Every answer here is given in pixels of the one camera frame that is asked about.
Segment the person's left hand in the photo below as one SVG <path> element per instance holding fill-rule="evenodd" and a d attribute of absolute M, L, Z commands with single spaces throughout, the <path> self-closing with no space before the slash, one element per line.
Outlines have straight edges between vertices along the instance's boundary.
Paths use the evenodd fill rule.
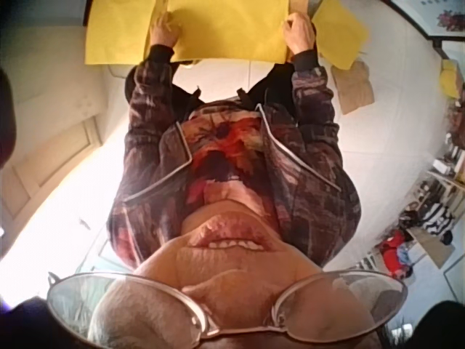
<path fill-rule="evenodd" d="M 173 48 L 176 45 L 181 28 L 170 21 L 170 12 L 165 12 L 150 28 L 150 45 L 164 45 Z"/>

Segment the mouth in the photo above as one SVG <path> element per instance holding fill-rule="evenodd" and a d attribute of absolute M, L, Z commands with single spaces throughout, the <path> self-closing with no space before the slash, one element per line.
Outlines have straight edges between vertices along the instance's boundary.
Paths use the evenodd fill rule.
<path fill-rule="evenodd" d="M 212 217 L 192 232 L 189 246 L 204 249 L 241 247 L 254 252 L 276 251 L 277 246 L 266 227 L 243 214 Z"/>

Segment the sleeve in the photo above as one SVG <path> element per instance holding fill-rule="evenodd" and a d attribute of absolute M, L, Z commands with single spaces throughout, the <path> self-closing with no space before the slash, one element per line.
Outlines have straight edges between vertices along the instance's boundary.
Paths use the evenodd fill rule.
<path fill-rule="evenodd" d="M 338 147 L 339 126 L 334 123 L 331 100 L 334 93 L 328 88 L 328 74 L 318 64 L 316 50 L 308 50 L 294 57 L 296 72 L 292 77 L 297 124 L 305 144 L 323 152 L 334 163 L 342 165 Z"/>
<path fill-rule="evenodd" d="M 125 137 L 124 172 L 107 221 L 110 242 L 128 265 L 136 265 L 136 251 L 124 213 L 123 200 L 151 183 L 159 161 L 159 142 L 175 122 L 171 107 L 173 51 L 155 45 L 146 60 L 137 66 L 136 87 L 129 106 L 129 130 Z"/>

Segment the patterned jacket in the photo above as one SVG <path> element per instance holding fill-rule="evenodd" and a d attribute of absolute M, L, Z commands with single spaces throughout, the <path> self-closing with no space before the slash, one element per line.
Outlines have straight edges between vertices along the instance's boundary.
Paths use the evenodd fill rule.
<path fill-rule="evenodd" d="M 132 267 L 180 236 L 193 175 L 192 154 L 170 106 L 170 65 L 147 59 L 135 80 L 124 174 L 108 220 L 116 254 Z M 283 241 L 323 266 L 354 235 L 360 200 L 342 169 L 325 68 L 297 71 L 292 82 L 295 119 L 278 104 L 257 106 L 265 161 Z"/>

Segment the hand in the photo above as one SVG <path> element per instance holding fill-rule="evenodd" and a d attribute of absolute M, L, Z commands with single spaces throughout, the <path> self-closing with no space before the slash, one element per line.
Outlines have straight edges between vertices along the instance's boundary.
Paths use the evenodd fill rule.
<path fill-rule="evenodd" d="M 295 12 L 283 24 L 284 41 L 295 55 L 315 48 L 315 31 L 310 17 Z"/>
<path fill-rule="evenodd" d="M 150 45 L 164 45 L 173 48 L 176 45 L 181 28 L 170 23 L 171 14 L 165 12 L 158 18 L 157 22 L 150 28 Z"/>

